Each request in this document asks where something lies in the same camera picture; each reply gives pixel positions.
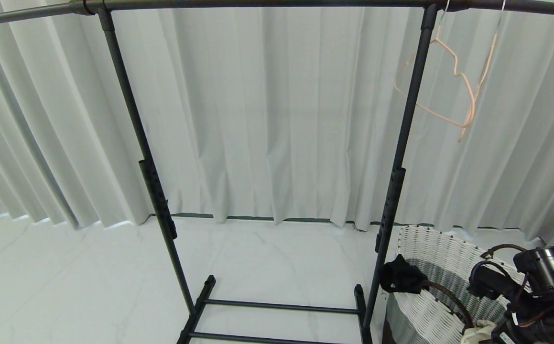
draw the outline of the white wicker basket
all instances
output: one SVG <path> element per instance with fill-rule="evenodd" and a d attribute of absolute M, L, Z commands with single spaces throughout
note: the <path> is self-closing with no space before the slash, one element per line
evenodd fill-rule
<path fill-rule="evenodd" d="M 502 297 L 495 301 L 479 299 L 467 292 L 470 271 L 483 260 L 480 257 L 483 252 L 462 239 L 421 226 L 403 228 L 398 238 L 397 253 L 416 265 L 428 280 L 451 290 L 474 322 L 484 319 L 497 323 L 508 301 Z M 514 267 L 498 259 L 494 261 L 515 281 L 522 282 L 523 275 Z M 434 288 L 418 295 L 395 292 L 388 298 L 387 320 L 398 344 L 458 344 L 464 324 L 452 310 L 459 312 L 450 298 Z"/>

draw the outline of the clothes hanger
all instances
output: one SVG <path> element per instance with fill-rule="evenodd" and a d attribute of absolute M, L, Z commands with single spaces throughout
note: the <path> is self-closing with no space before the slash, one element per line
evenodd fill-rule
<path fill-rule="evenodd" d="M 443 42 L 440 39 L 440 34 L 442 33 L 442 28 L 443 28 L 443 20 L 445 19 L 445 14 L 447 13 L 447 11 L 449 9 L 449 4 L 451 4 L 451 0 L 447 0 L 447 6 L 445 6 L 445 11 L 443 12 L 443 15 L 441 15 L 440 20 L 438 21 L 438 28 L 436 29 L 436 37 L 434 39 L 432 39 L 430 44 L 437 43 L 438 45 L 442 46 L 445 50 L 447 50 L 447 52 L 454 59 L 453 76 L 462 78 L 462 80 L 464 81 L 464 83 L 466 85 L 467 93 L 470 96 L 470 105 L 469 105 L 467 113 L 466 113 L 466 119 L 464 120 L 463 123 L 458 123 L 458 122 L 455 122 L 452 119 L 449 119 L 447 117 L 439 115 L 438 113 L 436 113 L 435 111 L 432 111 L 428 107 L 424 107 L 423 105 L 419 104 L 419 102 L 417 102 L 416 105 L 418 107 L 421 107 L 421 109 L 424 109 L 428 113 L 430 113 L 430 114 L 432 114 L 432 115 L 434 115 L 434 116 L 436 116 L 436 117 L 438 117 L 442 120 L 445 120 L 445 121 L 447 121 L 451 124 L 454 124 L 455 126 L 458 126 L 458 127 L 462 128 L 462 132 L 460 133 L 460 137 L 457 140 L 458 142 L 462 142 L 462 138 L 463 138 L 464 134 L 466 133 L 466 129 L 472 123 L 472 121 L 474 119 L 474 115 L 476 113 L 476 100 L 478 99 L 478 95 L 480 94 L 480 90 L 481 90 L 481 88 L 483 86 L 483 83 L 485 81 L 485 77 L 487 76 L 487 72 L 489 71 L 489 65 L 491 64 L 491 58 L 493 57 L 493 50 L 495 48 L 497 37 L 498 37 L 498 29 L 500 28 L 500 23 L 502 22 L 502 16 L 504 14 L 504 6 L 506 6 L 506 0 L 504 0 L 502 2 L 502 9 L 500 10 L 500 18 L 498 19 L 498 25 L 496 26 L 496 32 L 493 34 L 493 39 L 491 40 L 491 47 L 489 48 L 489 52 L 487 53 L 487 57 L 485 57 L 485 64 L 483 66 L 483 70 L 481 72 L 480 79 L 478 80 L 478 84 L 476 86 L 476 91 L 475 92 L 472 91 L 472 87 L 470 86 L 470 82 L 469 82 L 466 74 L 464 74 L 463 72 L 458 72 L 457 71 L 457 64 L 458 64 L 457 54 L 451 48 L 449 48 L 449 46 L 446 45 L 445 42 Z M 398 71 L 396 72 L 396 75 L 395 75 L 395 81 L 393 82 L 393 88 L 396 91 L 398 91 L 399 93 L 403 94 L 404 96 L 406 94 L 400 88 L 398 88 L 398 86 L 397 86 L 398 76 L 399 76 L 400 72 L 406 66 L 411 65 L 413 63 L 416 55 L 417 55 L 417 52 L 413 53 L 410 60 L 406 61 L 404 64 L 401 65 L 400 68 L 398 68 Z"/>

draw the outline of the curtain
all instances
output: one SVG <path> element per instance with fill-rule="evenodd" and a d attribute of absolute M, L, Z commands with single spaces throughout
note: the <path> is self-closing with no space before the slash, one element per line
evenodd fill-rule
<path fill-rule="evenodd" d="M 0 0 L 0 11 L 56 1 Z M 422 9 L 116 11 L 130 82 L 172 213 L 381 218 Z M 476 85 L 499 11 L 448 13 Z M 419 102 L 463 122 L 453 59 L 430 47 Z M 398 75 L 408 88 L 411 69 Z M 554 235 L 554 17 L 504 13 L 460 129 L 417 109 L 396 221 Z M 0 213 L 87 226 L 150 213 L 141 151 L 98 18 L 0 25 Z"/>

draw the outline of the white marble floor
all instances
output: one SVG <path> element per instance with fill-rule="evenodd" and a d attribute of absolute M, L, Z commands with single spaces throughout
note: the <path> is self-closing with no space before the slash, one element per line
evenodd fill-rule
<path fill-rule="evenodd" d="M 367 294 L 375 231 L 350 226 L 176 218 L 175 243 L 196 300 L 212 297 L 355 308 Z M 372 331 L 380 342 L 385 296 Z M 74 231 L 0 217 L 0 344 L 171 344 L 187 320 L 155 218 Z M 355 315 L 207 306 L 198 331 L 359 343 Z M 193 343 L 217 343 L 193 340 Z"/>

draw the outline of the clothes rack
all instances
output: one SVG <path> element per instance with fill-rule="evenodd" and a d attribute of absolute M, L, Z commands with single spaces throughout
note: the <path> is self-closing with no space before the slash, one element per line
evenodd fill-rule
<path fill-rule="evenodd" d="M 78 14 L 78 15 L 98 15 L 100 24 L 109 46 L 113 66 L 117 73 L 122 95 L 126 101 L 126 107 L 130 115 L 130 120 L 139 140 L 139 146 L 143 154 L 143 160 L 139 161 L 145 185 L 150 194 L 154 211 L 156 212 L 157 222 L 163 234 L 168 254 L 173 264 L 174 272 L 179 282 L 179 287 L 183 294 L 185 304 L 189 313 L 187 323 L 177 341 L 177 344 L 187 344 L 192 338 L 207 338 L 216 340 L 229 340 L 236 342 L 249 343 L 269 343 L 269 344 L 310 344 L 313 342 L 303 340 L 286 340 L 277 338 L 246 337 L 240 335 L 226 335 L 219 333 L 200 333 L 196 331 L 196 325 L 202 316 L 205 305 L 228 305 L 233 307 L 259 307 L 267 309 L 309 311 L 309 312 L 331 312 L 356 315 L 359 322 L 359 330 L 362 344 L 372 344 L 370 335 L 370 321 L 373 316 L 377 294 L 379 290 L 379 273 L 385 263 L 388 245 L 393 229 L 393 221 L 398 208 L 399 198 L 402 192 L 402 185 L 405 177 L 405 168 L 402 167 L 402 161 L 406 150 L 408 135 L 411 130 L 413 114 L 421 79 L 424 73 L 425 61 L 427 59 L 428 48 L 432 39 L 432 31 L 436 22 L 438 11 L 444 10 L 447 0 L 70 0 L 64 4 L 49 6 L 40 6 L 18 11 L 8 11 L 0 13 L 0 23 L 16 22 L 33 18 L 52 17 L 56 15 Z M 500 10 L 504 5 L 504 11 L 521 11 L 527 13 L 541 13 L 554 15 L 554 2 L 539 0 L 451 0 L 448 11 L 462 11 L 466 9 L 490 9 Z M 413 74 L 408 89 L 406 105 L 398 143 L 393 157 L 393 168 L 390 176 L 390 185 L 386 195 L 384 208 L 382 211 L 381 226 L 377 234 L 375 243 L 375 252 L 377 253 L 377 262 L 373 273 L 368 301 L 364 299 L 364 292 L 361 285 L 356 285 L 353 294 L 355 297 L 354 309 L 339 309 L 330 307 L 314 307 L 308 305 L 285 305 L 278 303 L 244 302 L 211 299 L 211 290 L 216 279 L 213 275 L 205 281 L 205 285 L 200 292 L 196 302 L 192 300 L 190 290 L 185 281 L 183 267 L 179 260 L 174 240 L 177 238 L 174 221 L 168 209 L 167 199 L 165 198 L 163 188 L 158 176 L 156 165 L 152 157 L 147 136 L 141 123 L 141 116 L 134 100 L 126 67 L 119 50 L 117 36 L 115 35 L 115 26 L 111 17 L 112 11 L 125 11 L 134 9 L 176 9 L 176 8 L 207 8 L 207 7 L 421 7 L 424 9 L 423 19 L 421 21 L 421 34 L 419 35 L 419 45 L 417 46 L 417 55 L 413 65 Z"/>

